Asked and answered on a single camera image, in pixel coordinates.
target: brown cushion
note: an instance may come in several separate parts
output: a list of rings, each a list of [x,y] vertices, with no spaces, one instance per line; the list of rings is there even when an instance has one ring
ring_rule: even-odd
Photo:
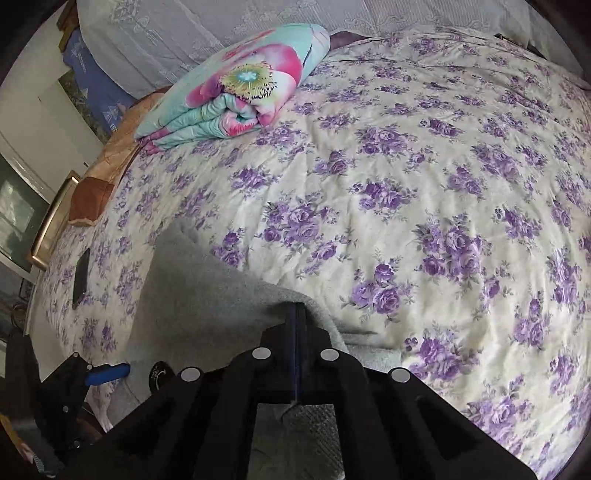
[[[83,179],[72,195],[69,220],[78,220],[85,225],[94,224],[105,210],[114,188],[112,183],[105,180],[94,177]]]

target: wooden headboard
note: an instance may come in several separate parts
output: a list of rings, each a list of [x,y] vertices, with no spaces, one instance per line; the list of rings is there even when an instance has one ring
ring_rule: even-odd
[[[68,0],[60,18],[57,19],[57,28],[63,32],[60,40],[60,52],[64,53],[72,32],[80,26],[76,0]]]

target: gray fabric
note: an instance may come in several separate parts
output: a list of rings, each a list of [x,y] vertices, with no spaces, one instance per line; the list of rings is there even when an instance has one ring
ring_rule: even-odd
[[[369,37],[421,25],[474,28],[524,47],[531,41],[549,61],[582,72],[556,30],[525,0],[78,0],[77,9],[95,61],[136,98],[176,83],[237,41],[292,22]]]
[[[166,361],[176,372],[225,367],[258,346],[263,330],[284,321],[282,304],[289,301],[306,304],[333,347],[365,367],[387,371],[400,364],[400,352],[379,348],[370,335],[341,335],[314,300],[211,256],[209,247],[197,244],[193,228],[175,220],[157,241],[124,355],[131,373],[115,389],[108,410],[113,424],[148,398],[154,363]],[[342,478],[332,406],[259,406],[249,470],[257,480]]]

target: blue handle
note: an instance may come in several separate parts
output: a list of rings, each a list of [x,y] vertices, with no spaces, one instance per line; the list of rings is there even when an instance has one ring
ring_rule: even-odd
[[[93,368],[84,380],[84,384],[88,387],[94,385],[102,385],[103,383],[112,382],[118,378],[124,378],[129,375],[131,367],[129,364],[119,364],[114,367],[104,364]]]

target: silver screw head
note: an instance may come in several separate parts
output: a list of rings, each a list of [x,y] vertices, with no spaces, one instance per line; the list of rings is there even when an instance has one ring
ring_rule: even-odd
[[[199,377],[201,377],[201,372],[195,367],[187,367],[181,372],[181,379],[185,382],[194,382]]]
[[[327,348],[320,352],[320,357],[327,362],[334,362],[339,357],[339,353],[333,348]]]
[[[410,380],[410,372],[406,368],[395,368],[390,375],[392,380],[398,383],[406,383]]]
[[[271,356],[271,351],[268,348],[260,346],[252,351],[252,356],[257,360],[266,360]]]

